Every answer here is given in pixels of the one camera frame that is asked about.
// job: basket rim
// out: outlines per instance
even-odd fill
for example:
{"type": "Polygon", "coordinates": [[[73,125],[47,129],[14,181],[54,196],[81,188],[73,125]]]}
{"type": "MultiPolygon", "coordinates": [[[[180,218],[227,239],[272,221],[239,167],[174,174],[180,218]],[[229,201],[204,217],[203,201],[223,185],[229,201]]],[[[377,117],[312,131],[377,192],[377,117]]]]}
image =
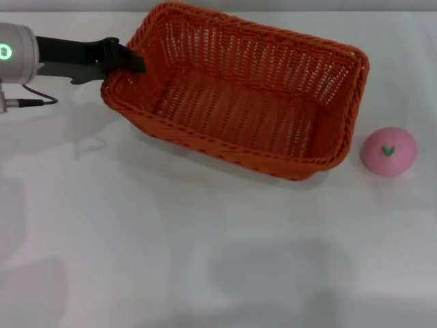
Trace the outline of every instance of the basket rim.
{"type": "MultiPolygon", "coordinates": [[[[340,55],[341,57],[347,57],[348,59],[351,59],[354,63],[356,63],[356,70],[352,71],[352,74],[355,75],[353,84],[355,86],[361,84],[362,87],[352,88],[350,90],[350,94],[348,96],[347,101],[342,106],[341,110],[343,111],[344,115],[342,115],[343,119],[342,119],[341,126],[343,127],[344,131],[341,132],[342,137],[340,137],[338,139],[338,142],[336,142],[335,144],[334,147],[335,151],[333,151],[333,153],[330,154],[329,156],[298,158],[298,157],[274,154],[271,152],[266,152],[261,150],[260,151],[254,150],[254,149],[240,146],[238,144],[227,143],[226,141],[223,141],[219,138],[215,138],[217,140],[220,140],[220,142],[224,144],[229,144],[224,148],[229,148],[229,146],[232,146],[233,148],[237,147],[240,150],[248,150],[251,153],[256,153],[257,156],[266,157],[266,158],[272,158],[272,156],[274,156],[276,160],[286,161],[288,163],[292,162],[296,164],[316,165],[318,167],[323,166],[324,168],[327,169],[338,165],[340,162],[342,162],[342,160],[344,160],[344,158],[346,157],[349,151],[350,144],[351,144],[351,137],[348,136],[348,133],[352,134],[354,130],[354,121],[358,115],[358,107],[360,105],[361,98],[363,97],[364,85],[367,80],[367,75],[370,69],[368,57],[364,52],[362,52],[362,50],[352,45],[342,44],[340,42],[319,38],[317,36],[311,36],[304,33],[298,33],[286,29],[280,29],[276,27],[262,25],[262,24],[244,20],[236,16],[230,16],[223,12],[201,8],[185,3],[175,3],[175,2],[160,3],[156,7],[154,7],[149,12],[149,14],[145,17],[142,24],[138,28],[137,32],[129,41],[128,47],[138,53],[142,53],[143,49],[136,48],[136,45],[143,46],[142,41],[143,39],[148,37],[148,32],[150,32],[150,29],[147,29],[147,27],[152,26],[157,20],[159,20],[162,17],[162,15],[165,15],[166,12],[168,12],[169,10],[176,10],[185,15],[189,15],[195,18],[199,18],[199,16],[202,16],[206,20],[218,19],[222,22],[222,24],[229,24],[233,27],[238,26],[243,31],[248,31],[248,32],[250,31],[251,33],[254,32],[254,29],[259,29],[263,31],[262,35],[260,35],[262,38],[274,38],[275,40],[272,41],[277,41],[279,44],[284,46],[287,45],[291,46],[295,44],[296,42],[293,41],[293,43],[291,43],[290,39],[298,37],[302,39],[302,44],[307,44],[308,46],[313,45],[323,51],[331,51],[332,53],[335,53],[336,55],[340,55]]],[[[104,80],[104,83],[102,84],[102,97],[107,105],[108,105],[107,101],[111,99],[113,102],[117,103],[118,107],[136,109],[136,107],[132,106],[129,102],[122,100],[117,95],[115,90],[112,88],[123,77],[127,77],[127,74],[128,73],[124,71],[115,72],[113,74],[110,74],[104,80]]],[[[172,124],[180,130],[186,130],[198,136],[205,136],[203,133],[194,131],[186,126],[183,126],[166,118],[158,117],[157,115],[154,115],[152,113],[148,113],[147,116],[149,117],[152,116],[153,120],[156,120],[163,124],[172,124]]]]}

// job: orange wicker basket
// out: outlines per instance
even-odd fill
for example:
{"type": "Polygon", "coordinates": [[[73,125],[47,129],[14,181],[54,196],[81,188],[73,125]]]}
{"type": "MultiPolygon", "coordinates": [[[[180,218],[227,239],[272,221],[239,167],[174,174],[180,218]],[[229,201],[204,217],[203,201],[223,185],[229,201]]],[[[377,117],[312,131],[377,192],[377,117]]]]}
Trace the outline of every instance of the orange wicker basket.
{"type": "Polygon", "coordinates": [[[162,3],[128,47],[147,72],[110,75],[102,97],[153,137],[290,180],[350,149],[369,72],[353,46],[162,3]]]}

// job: white surface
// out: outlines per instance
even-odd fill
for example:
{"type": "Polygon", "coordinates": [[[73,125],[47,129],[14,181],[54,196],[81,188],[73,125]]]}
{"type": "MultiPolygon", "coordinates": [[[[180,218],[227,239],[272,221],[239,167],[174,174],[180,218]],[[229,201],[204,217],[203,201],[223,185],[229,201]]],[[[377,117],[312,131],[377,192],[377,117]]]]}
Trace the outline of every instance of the white surface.
{"type": "MultiPolygon", "coordinates": [[[[0,14],[37,35],[126,42],[145,14],[0,14]]],[[[437,322],[437,14],[241,13],[371,60],[349,157],[300,183],[144,137],[99,83],[0,117],[0,327],[431,328],[437,322]],[[407,128],[401,178],[363,137],[407,128]]],[[[26,94],[17,86],[9,97],[26,94]]]]}
{"type": "MultiPolygon", "coordinates": [[[[0,10],[22,11],[144,11],[164,0],[2,0],[0,10]]],[[[182,0],[216,10],[437,10],[435,0],[182,0]]]]}

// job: pink toy peach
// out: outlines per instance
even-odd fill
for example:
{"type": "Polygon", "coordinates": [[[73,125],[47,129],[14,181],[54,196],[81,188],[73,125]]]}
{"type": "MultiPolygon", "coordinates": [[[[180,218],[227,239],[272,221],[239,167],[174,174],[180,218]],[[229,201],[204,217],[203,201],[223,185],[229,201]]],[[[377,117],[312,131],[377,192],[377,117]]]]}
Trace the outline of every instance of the pink toy peach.
{"type": "Polygon", "coordinates": [[[417,145],[402,128],[381,128],[372,133],[361,149],[361,159],[368,169],[381,176],[398,176],[414,163],[417,145]]]}

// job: black cable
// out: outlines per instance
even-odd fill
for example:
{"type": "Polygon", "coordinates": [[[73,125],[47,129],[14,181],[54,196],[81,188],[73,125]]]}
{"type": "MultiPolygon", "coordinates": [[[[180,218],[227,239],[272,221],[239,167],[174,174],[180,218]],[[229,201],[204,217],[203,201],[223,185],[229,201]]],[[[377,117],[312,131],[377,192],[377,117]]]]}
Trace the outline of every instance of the black cable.
{"type": "Polygon", "coordinates": [[[20,107],[31,107],[31,106],[44,106],[44,105],[54,105],[58,103],[58,100],[52,96],[49,96],[48,94],[43,94],[42,92],[36,91],[34,89],[31,89],[25,84],[22,84],[23,88],[25,88],[27,91],[31,92],[32,94],[36,94],[37,96],[43,97],[45,99],[49,99],[50,101],[43,101],[43,100],[33,100],[33,99],[19,99],[18,102],[22,105],[20,107]]]}

